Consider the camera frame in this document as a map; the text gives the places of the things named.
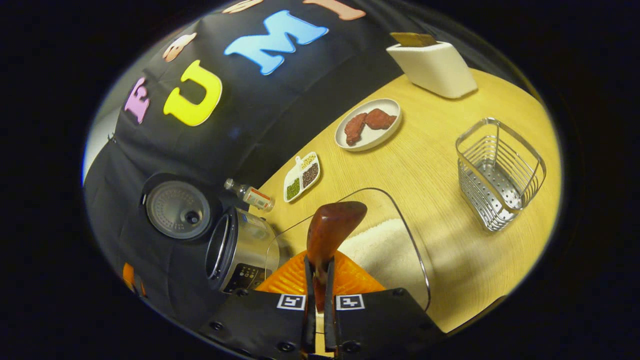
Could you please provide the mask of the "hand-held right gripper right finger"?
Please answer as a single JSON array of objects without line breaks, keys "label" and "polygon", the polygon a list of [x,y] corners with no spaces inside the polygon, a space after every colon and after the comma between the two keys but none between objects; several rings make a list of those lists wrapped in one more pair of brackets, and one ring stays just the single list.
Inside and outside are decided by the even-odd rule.
[{"label": "hand-held right gripper right finger", "polygon": [[324,336],[336,360],[418,360],[445,341],[404,287],[334,294],[335,264],[327,264]]}]

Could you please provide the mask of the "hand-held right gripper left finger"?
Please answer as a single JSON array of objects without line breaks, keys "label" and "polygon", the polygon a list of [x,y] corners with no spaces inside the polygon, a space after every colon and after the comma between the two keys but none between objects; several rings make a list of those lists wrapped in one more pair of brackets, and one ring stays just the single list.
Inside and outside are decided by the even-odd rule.
[{"label": "hand-held right gripper left finger", "polygon": [[306,256],[301,264],[306,294],[237,289],[198,335],[242,360],[302,360],[313,353],[316,299]]}]

